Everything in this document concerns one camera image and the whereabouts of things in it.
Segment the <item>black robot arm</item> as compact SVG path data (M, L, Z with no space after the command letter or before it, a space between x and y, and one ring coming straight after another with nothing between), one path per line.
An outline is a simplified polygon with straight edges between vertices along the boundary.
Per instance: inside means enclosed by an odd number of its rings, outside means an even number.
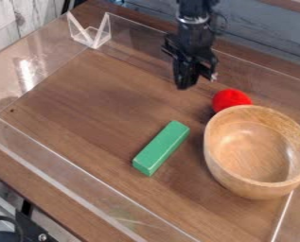
M178 90L196 84L198 77L215 80L218 57L212 52L217 32L212 10L219 0L176 0L176 33L164 35L162 51L172 58L172 80Z

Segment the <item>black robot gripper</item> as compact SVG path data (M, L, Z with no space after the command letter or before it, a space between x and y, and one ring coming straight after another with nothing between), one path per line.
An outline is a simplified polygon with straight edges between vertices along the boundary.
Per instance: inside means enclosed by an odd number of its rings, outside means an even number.
M178 16L175 33L164 35L162 51L172 58L172 79L178 90L195 85L202 75L218 79L218 59L211 50L215 40L215 16Z

